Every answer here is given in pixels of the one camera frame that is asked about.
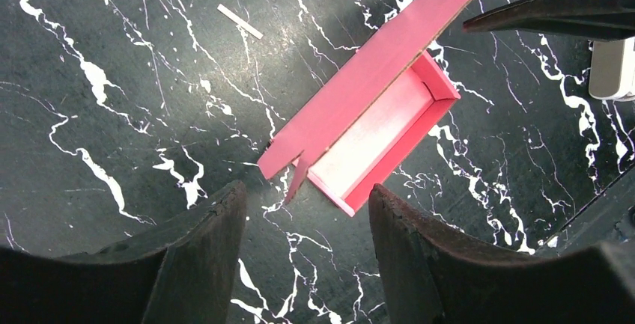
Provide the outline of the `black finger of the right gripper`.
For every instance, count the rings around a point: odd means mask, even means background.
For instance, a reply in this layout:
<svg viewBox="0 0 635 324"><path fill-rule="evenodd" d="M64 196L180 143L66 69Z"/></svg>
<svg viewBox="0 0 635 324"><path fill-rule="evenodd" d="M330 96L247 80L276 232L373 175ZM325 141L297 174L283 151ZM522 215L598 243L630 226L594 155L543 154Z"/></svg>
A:
<svg viewBox="0 0 635 324"><path fill-rule="evenodd" d="M624 40L634 36L634 0L520 0L468 19L463 29Z"/></svg>

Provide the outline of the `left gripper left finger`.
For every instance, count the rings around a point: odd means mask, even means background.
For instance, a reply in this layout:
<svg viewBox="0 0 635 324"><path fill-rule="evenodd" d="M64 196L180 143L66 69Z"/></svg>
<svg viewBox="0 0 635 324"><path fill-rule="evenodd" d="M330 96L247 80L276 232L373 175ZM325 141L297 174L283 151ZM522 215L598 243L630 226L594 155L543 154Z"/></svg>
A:
<svg viewBox="0 0 635 324"><path fill-rule="evenodd" d="M1 249L3 323L224 323L246 222L234 181L94 254Z"/></svg>

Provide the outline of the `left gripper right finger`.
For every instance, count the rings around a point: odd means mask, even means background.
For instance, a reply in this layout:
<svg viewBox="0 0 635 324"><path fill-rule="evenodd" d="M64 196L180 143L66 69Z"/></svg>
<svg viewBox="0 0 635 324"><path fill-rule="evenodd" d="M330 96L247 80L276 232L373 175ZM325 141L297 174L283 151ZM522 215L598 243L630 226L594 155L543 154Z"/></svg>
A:
<svg viewBox="0 0 635 324"><path fill-rule="evenodd" d="M535 257L425 216L380 184L368 208L392 323L634 321L632 242Z"/></svg>

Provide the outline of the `pink paper box sheet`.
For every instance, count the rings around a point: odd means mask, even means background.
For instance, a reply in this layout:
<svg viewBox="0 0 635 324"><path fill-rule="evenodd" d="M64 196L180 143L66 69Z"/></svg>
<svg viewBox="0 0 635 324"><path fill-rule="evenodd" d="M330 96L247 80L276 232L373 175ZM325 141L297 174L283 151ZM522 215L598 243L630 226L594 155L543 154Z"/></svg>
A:
<svg viewBox="0 0 635 324"><path fill-rule="evenodd" d="M258 160L271 179L295 167L350 216L459 99L428 46L471 0L412 0L273 137Z"/></svg>

